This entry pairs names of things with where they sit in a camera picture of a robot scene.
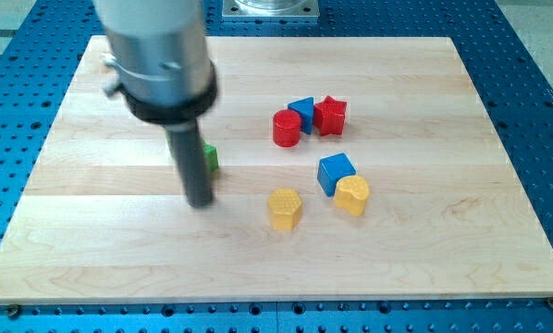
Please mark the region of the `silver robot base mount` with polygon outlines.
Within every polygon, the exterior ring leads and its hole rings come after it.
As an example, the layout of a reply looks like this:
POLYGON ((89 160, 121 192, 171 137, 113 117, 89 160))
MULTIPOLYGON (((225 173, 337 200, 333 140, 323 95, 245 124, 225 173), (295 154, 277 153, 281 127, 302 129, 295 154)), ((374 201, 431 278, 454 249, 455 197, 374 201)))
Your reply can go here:
POLYGON ((223 0, 222 17, 226 20, 317 21, 318 0, 223 0))

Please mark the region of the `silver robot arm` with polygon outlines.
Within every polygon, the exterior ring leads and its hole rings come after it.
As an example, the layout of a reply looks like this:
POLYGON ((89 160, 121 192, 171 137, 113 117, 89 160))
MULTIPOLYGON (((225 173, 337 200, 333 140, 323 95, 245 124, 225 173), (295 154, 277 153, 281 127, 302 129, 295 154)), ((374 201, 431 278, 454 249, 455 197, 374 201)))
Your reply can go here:
POLYGON ((205 113, 217 97, 198 0, 94 0, 112 55, 106 64, 130 112, 158 125, 205 113))

